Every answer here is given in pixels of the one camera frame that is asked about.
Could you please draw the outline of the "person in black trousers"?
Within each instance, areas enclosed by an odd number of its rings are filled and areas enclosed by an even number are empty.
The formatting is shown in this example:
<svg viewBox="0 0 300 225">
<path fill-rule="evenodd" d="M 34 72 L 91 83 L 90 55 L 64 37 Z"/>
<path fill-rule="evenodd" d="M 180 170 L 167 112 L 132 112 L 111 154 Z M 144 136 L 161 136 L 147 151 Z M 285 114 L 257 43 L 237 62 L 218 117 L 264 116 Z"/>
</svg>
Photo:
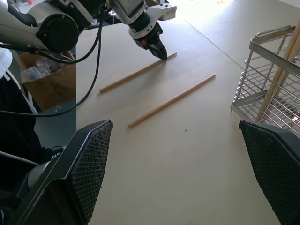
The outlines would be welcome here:
<svg viewBox="0 0 300 225">
<path fill-rule="evenodd" d="M 58 156 L 62 147 L 42 147 L 34 131 L 36 119 L 17 80 L 8 73 L 12 53 L 0 48 L 0 208 L 35 164 Z"/>
</svg>

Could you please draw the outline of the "clear plastic bags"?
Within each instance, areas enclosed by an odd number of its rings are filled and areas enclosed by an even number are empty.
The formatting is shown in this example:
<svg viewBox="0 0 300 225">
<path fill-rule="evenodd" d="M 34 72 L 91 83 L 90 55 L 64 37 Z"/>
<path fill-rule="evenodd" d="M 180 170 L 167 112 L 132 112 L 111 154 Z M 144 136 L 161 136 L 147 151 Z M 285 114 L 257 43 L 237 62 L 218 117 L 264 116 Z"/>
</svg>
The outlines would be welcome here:
<svg viewBox="0 0 300 225">
<path fill-rule="evenodd" d="M 23 83 L 44 78 L 67 66 L 67 64 L 58 63 L 47 58 L 39 58 L 29 62 L 23 61 L 23 65 L 24 69 L 21 72 L 21 81 Z"/>
</svg>

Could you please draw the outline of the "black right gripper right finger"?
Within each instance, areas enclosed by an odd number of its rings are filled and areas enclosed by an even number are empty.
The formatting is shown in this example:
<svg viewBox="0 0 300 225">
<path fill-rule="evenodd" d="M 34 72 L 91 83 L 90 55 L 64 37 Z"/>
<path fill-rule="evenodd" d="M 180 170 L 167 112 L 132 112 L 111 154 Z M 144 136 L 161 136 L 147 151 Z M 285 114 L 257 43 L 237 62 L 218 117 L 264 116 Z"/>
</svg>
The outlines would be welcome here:
<svg viewBox="0 0 300 225">
<path fill-rule="evenodd" d="M 255 178 L 281 225 L 300 225 L 300 138 L 289 130 L 241 120 Z"/>
</svg>

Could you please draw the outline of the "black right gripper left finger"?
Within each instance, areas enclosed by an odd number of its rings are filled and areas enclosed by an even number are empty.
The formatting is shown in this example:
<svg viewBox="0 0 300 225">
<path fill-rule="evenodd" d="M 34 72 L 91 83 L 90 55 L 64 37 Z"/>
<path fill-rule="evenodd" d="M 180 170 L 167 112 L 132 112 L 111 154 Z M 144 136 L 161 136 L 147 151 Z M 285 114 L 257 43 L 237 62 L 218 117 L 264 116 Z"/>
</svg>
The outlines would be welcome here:
<svg viewBox="0 0 300 225">
<path fill-rule="evenodd" d="M 102 187 L 112 128 L 112 120 L 103 120 L 77 130 L 30 190 L 21 184 L 9 225 L 88 225 Z"/>
</svg>

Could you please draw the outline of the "silver robot body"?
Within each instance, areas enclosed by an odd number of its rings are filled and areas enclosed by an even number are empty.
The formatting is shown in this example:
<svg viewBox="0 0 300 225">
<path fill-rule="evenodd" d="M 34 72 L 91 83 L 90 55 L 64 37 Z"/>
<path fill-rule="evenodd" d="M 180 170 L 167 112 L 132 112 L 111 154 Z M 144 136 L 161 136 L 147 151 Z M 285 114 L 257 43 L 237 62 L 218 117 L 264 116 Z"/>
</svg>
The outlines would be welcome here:
<svg viewBox="0 0 300 225">
<path fill-rule="evenodd" d="M 45 169 L 49 164 L 50 161 L 41 165 L 37 165 L 31 171 L 29 171 L 25 175 L 25 178 L 22 183 L 22 188 L 26 191 L 30 190 L 35 185 L 35 183 L 37 182 L 37 180 L 39 179 L 39 177 L 42 175 L 42 173 L 45 171 Z"/>
</svg>

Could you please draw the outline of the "brown cardboard box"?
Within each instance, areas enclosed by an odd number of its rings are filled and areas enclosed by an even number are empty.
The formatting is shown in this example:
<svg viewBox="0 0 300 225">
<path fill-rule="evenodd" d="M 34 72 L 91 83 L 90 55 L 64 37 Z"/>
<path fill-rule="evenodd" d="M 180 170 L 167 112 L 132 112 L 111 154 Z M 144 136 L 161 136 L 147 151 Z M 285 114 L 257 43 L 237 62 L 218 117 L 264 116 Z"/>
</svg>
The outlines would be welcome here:
<svg viewBox="0 0 300 225">
<path fill-rule="evenodd" d="M 19 56 L 21 72 L 23 61 L 29 62 L 46 58 L 37 54 L 24 53 Z M 58 72 L 31 82 L 22 82 L 27 94 L 31 94 L 34 103 L 40 110 L 48 110 L 76 97 L 76 64 L 67 64 Z"/>
</svg>

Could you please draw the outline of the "wooden chopstick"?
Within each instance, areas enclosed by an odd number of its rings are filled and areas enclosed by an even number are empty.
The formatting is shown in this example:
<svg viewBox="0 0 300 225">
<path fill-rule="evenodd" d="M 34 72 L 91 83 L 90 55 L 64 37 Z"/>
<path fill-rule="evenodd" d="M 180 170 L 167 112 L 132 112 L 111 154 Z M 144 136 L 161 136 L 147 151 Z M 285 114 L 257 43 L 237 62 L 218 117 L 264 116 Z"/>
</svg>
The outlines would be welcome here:
<svg viewBox="0 0 300 225">
<path fill-rule="evenodd" d="M 180 101 L 181 99 L 185 98 L 186 96 L 188 96 L 192 92 L 198 90 L 199 88 L 206 85 L 207 83 L 214 80 L 215 78 L 216 78 L 216 75 L 212 75 L 212 76 L 208 77 L 207 79 L 203 80 L 202 82 L 198 83 L 197 85 L 195 85 L 195 86 L 189 88 L 188 90 L 182 92 L 181 94 L 178 94 L 177 96 L 173 97 L 172 99 L 168 100 L 167 102 L 163 103 L 162 105 L 154 108 L 153 110 L 145 113 L 143 116 L 141 116 L 138 119 L 134 120 L 133 122 L 129 123 L 127 125 L 128 128 L 134 128 L 134 127 L 138 126 L 142 122 L 148 120 L 149 118 L 151 118 L 152 116 L 154 116 L 154 115 L 158 114 L 159 112 L 163 111 L 167 107 L 169 107 L 169 106 L 173 105 L 174 103 Z"/>
<path fill-rule="evenodd" d="M 299 34 L 298 34 L 298 37 L 297 37 L 297 39 L 295 41 L 295 44 L 294 44 L 294 46 L 292 48 L 291 54 L 290 54 L 289 58 L 287 59 L 288 61 L 290 61 L 293 57 L 295 57 L 296 54 L 299 51 L 300 45 L 296 44 L 296 42 L 298 40 L 300 41 L 300 35 Z M 267 91 L 267 93 L 265 95 L 265 98 L 264 98 L 262 106 L 261 106 L 261 108 L 259 110 L 259 113 L 258 113 L 258 115 L 256 117 L 257 121 L 261 121 L 261 119 L 262 119 L 262 117 L 264 115 L 264 112 L 265 112 L 265 110 L 266 110 L 266 108 L 267 108 L 267 106 L 268 106 L 268 104 L 269 104 L 269 102 L 270 102 L 270 100 L 271 100 L 271 98 L 273 96 L 273 93 L 274 93 L 274 90 L 275 90 L 275 88 L 276 88 L 276 86 L 278 84 L 278 81 L 279 81 L 279 79 L 280 79 L 280 77 L 281 77 L 281 75 L 283 73 L 283 70 L 284 70 L 283 68 L 281 68 L 280 66 L 278 66 L 277 71 L 276 71 L 276 73 L 275 73 L 275 75 L 274 75 L 274 77 L 273 77 L 273 79 L 271 81 L 270 87 L 269 87 L 269 89 L 268 89 L 268 91 Z"/>
<path fill-rule="evenodd" d="M 120 80 L 118 80 L 118 81 L 116 81 L 116 82 L 100 89 L 99 94 L 103 94 L 103 93 L 106 93 L 108 91 L 111 91 L 111 90 L 119 87 L 120 85 L 123 85 L 126 82 L 129 82 L 129 81 L 133 80 L 134 78 L 137 78 L 138 76 L 141 76 L 142 74 L 145 74 L 145 73 L 149 72 L 150 70 L 154 69 L 155 67 L 157 67 L 161 64 L 164 64 L 164 63 L 165 63 L 165 61 L 163 61 L 163 60 L 159 60 L 157 62 L 154 62 L 154 63 L 146 66 L 145 68 L 143 68 L 141 70 L 138 70 L 137 72 L 134 72 L 133 74 L 128 75 L 128 76 L 126 76 L 126 77 L 124 77 L 124 78 L 122 78 L 122 79 L 120 79 Z"/>
<path fill-rule="evenodd" d="M 300 32 L 300 25 L 296 25 L 296 26 L 295 26 L 295 29 L 294 29 L 294 31 L 293 31 L 293 34 L 292 34 L 292 36 L 291 36 L 291 39 L 290 39 L 290 41 L 289 41 L 289 43 L 288 43 L 288 45 L 287 45 L 287 48 L 286 48 L 286 50 L 285 50 L 285 53 L 284 53 L 284 55 L 283 55 L 283 58 L 284 58 L 284 59 L 287 60 L 287 59 L 289 58 L 289 56 L 290 56 L 290 54 L 291 54 L 291 51 L 292 51 L 292 48 L 293 48 L 293 46 L 294 46 L 294 44 L 295 44 L 295 41 L 296 41 L 296 39 L 297 39 L 297 37 L 298 37 L 299 32 Z"/>
</svg>

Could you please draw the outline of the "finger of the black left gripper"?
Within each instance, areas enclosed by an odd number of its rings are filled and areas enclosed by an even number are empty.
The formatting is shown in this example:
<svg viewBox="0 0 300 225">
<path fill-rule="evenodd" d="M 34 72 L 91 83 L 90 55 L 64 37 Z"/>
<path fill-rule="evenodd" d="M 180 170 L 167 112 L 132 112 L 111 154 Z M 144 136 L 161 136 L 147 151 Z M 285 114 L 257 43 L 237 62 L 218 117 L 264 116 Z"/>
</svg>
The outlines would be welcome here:
<svg viewBox="0 0 300 225">
<path fill-rule="evenodd" d="M 149 50 L 152 55 L 165 61 L 165 47 L 163 45 L 150 45 Z"/>
<path fill-rule="evenodd" d="M 160 39 L 158 39 L 156 47 L 157 47 L 157 56 L 161 60 L 167 60 L 167 50 Z"/>
</svg>

